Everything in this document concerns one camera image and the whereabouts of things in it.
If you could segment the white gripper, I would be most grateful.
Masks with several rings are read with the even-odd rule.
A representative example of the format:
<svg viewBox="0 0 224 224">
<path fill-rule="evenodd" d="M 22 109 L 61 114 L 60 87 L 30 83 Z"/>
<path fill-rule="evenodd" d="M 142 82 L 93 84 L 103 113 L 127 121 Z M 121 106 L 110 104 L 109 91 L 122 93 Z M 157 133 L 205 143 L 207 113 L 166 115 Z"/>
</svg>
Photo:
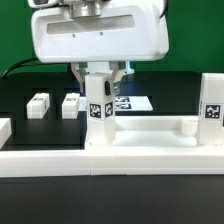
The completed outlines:
<svg viewBox="0 0 224 224">
<path fill-rule="evenodd" d="M 76 18 L 66 6 L 39 9 L 31 19 L 36 56 L 43 63 L 72 63 L 82 93 L 86 62 L 110 62 L 105 94 L 116 96 L 126 74 L 126 63 L 117 61 L 154 61 L 168 52 L 164 8 L 163 3 L 104 3 L 99 15 Z"/>
</svg>

